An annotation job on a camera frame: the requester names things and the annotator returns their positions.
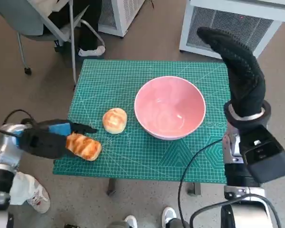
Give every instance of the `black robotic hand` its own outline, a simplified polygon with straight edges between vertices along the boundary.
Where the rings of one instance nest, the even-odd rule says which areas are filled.
[[[198,36],[219,53],[228,68],[231,104],[240,117],[261,112],[265,97],[265,79],[252,51],[234,35],[207,27]]]

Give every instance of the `gray floor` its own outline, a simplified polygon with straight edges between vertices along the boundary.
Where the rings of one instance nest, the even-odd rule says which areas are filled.
[[[185,0],[156,0],[155,9],[147,2],[124,39],[103,34],[107,59],[214,61],[180,53]],[[73,95],[69,64],[54,52],[53,44],[24,39],[25,52],[33,75],[23,73],[16,34],[0,17],[0,123],[16,108],[30,111],[37,120],[66,118]],[[272,106],[270,131],[285,148],[285,24],[259,57],[266,76],[266,98]],[[45,215],[29,205],[11,206],[16,228],[61,228],[74,223],[82,228],[102,228],[113,220],[134,214],[139,227],[160,226],[162,209],[177,208],[176,182],[121,180],[117,194],[105,195],[107,179],[54,176],[53,162],[25,155],[20,170],[29,173],[47,188],[51,209]],[[266,184],[268,197],[276,206],[285,227],[285,178]],[[196,209],[223,200],[223,186],[202,185],[202,197],[183,194],[186,219]],[[219,210],[207,212],[196,220],[198,227],[219,227]]]

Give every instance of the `person's leg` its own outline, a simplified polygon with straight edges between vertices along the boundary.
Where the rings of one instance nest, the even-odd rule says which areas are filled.
[[[11,205],[22,205],[27,201],[39,213],[47,212],[50,207],[47,191],[31,175],[17,172],[9,193]]]
[[[92,28],[98,32],[98,22],[101,15],[102,0],[91,0],[89,8],[87,8],[83,20],[88,22]],[[79,52],[82,57],[101,56],[105,52],[104,46],[98,46],[97,37],[84,24],[80,27]]]
[[[98,21],[102,9],[102,0],[74,0],[73,14],[76,17],[87,6],[82,19],[88,22],[92,28],[98,32]],[[65,5],[59,12],[53,12],[48,17],[59,29],[70,23],[69,5]],[[44,34],[49,34],[48,28],[44,27]],[[99,56],[105,52],[103,46],[97,45],[97,37],[84,24],[80,27],[79,36],[79,55],[81,56]]]
[[[177,218],[175,210],[171,207],[166,207],[161,216],[162,228],[183,228],[182,222]],[[185,221],[186,228],[190,228],[189,224]]]
[[[107,228],[137,228],[137,220],[133,215],[129,215],[124,221],[112,222]]]
[[[98,32],[101,8],[102,0],[90,0],[90,6],[82,17],[96,32]],[[96,50],[98,47],[97,37],[84,24],[81,24],[80,27],[79,47],[84,51]]]

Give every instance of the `bread roll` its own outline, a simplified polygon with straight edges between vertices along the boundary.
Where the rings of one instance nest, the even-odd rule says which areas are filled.
[[[73,154],[88,161],[96,160],[101,151],[100,142],[82,134],[70,134],[66,138],[66,143],[66,148]]]
[[[103,125],[111,134],[121,133],[127,125],[127,113],[121,108],[112,108],[104,114]]]

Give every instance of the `white box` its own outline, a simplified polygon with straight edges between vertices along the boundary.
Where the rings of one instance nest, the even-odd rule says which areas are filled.
[[[282,21],[285,21],[285,8],[236,0],[187,0],[180,50],[220,58],[196,34],[198,27],[205,26],[233,33],[258,57]]]
[[[103,0],[98,30],[124,37],[145,0]]]

